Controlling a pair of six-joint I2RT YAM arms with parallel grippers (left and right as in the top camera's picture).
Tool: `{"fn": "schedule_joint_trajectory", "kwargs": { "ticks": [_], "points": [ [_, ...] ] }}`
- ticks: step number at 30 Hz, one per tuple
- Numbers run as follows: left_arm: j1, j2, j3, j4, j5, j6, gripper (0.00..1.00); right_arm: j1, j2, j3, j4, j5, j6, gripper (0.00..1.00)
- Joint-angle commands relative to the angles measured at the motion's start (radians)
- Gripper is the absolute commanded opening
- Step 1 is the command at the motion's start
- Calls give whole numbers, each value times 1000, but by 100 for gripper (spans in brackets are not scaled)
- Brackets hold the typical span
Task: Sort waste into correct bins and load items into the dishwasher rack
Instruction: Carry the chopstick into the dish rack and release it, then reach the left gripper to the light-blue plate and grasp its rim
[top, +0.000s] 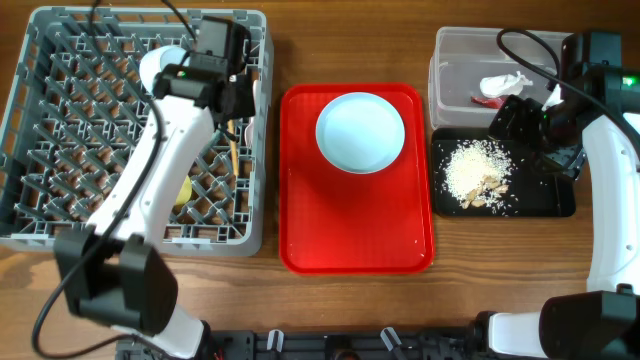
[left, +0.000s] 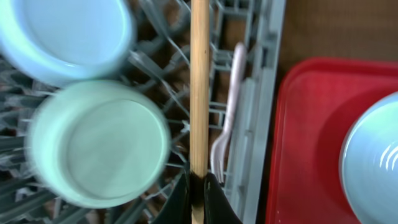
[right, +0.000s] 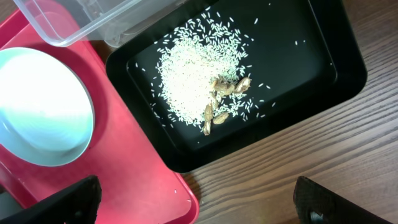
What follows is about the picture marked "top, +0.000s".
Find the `light blue cup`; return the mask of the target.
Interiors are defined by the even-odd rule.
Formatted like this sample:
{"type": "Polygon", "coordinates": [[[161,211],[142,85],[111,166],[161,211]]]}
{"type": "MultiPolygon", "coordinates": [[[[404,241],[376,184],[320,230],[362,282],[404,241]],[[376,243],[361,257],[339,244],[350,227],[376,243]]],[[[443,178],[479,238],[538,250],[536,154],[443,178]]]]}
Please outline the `light blue cup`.
{"type": "Polygon", "coordinates": [[[189,82],[185,70],[189,56],[189,51],[178,46],[163,46],[146,53],[139,66],[144,88],[159,99],[179,93],[189,82]]]}

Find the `red snack wrapper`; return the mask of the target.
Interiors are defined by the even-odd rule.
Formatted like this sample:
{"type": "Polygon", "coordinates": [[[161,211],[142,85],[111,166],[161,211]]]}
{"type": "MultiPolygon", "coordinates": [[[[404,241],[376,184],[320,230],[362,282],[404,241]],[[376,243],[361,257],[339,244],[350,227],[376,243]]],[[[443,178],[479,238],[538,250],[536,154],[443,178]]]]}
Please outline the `red snack wrapper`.
{"type": "Polygon", "coordinates": [[[500,109],[505,103],[505,97],[497,97],[497,98],[486,98],[486,97],[471,97],[471,102],[474,104],[481,105],[485,108],[490,109],[500,109]]]}

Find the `wooden chopstick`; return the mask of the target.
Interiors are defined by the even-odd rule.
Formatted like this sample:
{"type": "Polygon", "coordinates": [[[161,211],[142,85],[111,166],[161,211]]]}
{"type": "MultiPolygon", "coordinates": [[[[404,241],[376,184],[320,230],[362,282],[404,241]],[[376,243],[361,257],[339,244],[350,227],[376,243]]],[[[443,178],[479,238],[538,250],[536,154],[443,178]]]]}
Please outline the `wooden chopstick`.
{"type": "Polygon", "coordinates": [[[237,137],[235,136],[234,120],[229,120],[227,122],[227,128],[229,133],[233,136],[233,139],[230,140],[231,158],[232,158],[232,166],[233,166],[232,169],[233,169],[234,176],[238,178],[240,175],[240,169],[239,169],[237,137]]]}

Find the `white napkin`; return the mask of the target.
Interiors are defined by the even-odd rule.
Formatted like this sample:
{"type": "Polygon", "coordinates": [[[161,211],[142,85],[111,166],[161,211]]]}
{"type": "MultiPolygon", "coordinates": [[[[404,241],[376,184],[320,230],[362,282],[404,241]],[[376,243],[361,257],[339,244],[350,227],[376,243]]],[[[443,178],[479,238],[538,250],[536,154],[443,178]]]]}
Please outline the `white napkin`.
{"type": "Polygon", "coordinates": [[[534,83],[531,80],[520,71],[517,71],[515,75],[506,74],[485,77],[480,81],[479,87],[481,93],[486,98],[499,98],[502,96],[519,95],[525,87],[533,85],[534,83]]]}

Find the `yellow plastic cup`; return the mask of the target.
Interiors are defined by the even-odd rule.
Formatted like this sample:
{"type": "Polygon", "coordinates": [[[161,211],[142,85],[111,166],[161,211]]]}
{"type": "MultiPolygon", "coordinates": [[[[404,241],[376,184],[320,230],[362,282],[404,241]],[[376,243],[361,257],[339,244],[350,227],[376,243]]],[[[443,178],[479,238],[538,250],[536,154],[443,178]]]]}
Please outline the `yellow plastic cup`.
{"type": "Polygon", "coordinates": [[[191,179],[189,176],[187,176],[184,180],[184,182],[181,185],[181,188],[179,190],[179,193],[176,197],[176,201],[174,203],[174,206],[183,206],[185,205],[192,196],[192,184],[191,184],[191,179]]]}

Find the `white plastic fork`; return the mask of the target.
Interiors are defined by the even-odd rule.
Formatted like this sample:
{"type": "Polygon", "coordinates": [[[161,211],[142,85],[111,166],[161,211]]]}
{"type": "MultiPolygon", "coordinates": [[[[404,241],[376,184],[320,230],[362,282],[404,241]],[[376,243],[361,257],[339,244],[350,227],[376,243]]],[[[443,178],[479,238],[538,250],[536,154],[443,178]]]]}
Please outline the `white plastic fork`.
{"type": "MultiPolygon", "coordinates": [[[[254,100],[254,107],[257,107],[258,85],[259,85],[259,81],[254,80],[252,83],[252,95],[254,100]]],[[[254,122],[255,122],[255,117],[254,116],[250,117],[249,123],[246,126],[246,129],[244,131],[244,140],[245,140],[246,146],[249,147],[250,149],[253,148],[254,122]]]]}

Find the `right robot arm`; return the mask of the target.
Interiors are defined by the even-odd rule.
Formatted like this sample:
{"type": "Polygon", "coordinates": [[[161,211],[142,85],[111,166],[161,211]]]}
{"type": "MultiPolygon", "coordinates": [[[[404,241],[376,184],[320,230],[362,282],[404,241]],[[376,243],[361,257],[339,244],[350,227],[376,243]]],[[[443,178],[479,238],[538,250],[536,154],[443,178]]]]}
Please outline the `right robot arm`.
{"type": "Polygon", "coordinates": [[[575,33],[553,54],[557,72],[511,59],[548,80],[546,104],[515,95],[489,135],[529,147],[538,169],[574,174],[589,163],[594,245],[587,290],[548,299],[537,312],[491,313],[472,324],[476,353],[534,359],[639,356],[639,73],[623,67],[617,33],[575,33]]]}

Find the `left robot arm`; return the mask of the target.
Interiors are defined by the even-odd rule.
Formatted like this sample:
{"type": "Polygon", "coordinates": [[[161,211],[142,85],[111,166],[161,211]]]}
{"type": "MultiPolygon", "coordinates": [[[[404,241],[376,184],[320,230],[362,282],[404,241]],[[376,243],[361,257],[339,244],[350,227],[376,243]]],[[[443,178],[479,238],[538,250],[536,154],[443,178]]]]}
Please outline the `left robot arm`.
{"type": "Polygon", "coordinates": [[[116,330],[168,359],[219,359],[209,325],[177,303],[178,284],[159,242],[203,147],[232,120],[255,114],[244,26],[204,17],[191,50],[148,52],[140,78],[150,114],[115,187],[85,227],[60,232],[55,297],[69,311],[116,330]]]}

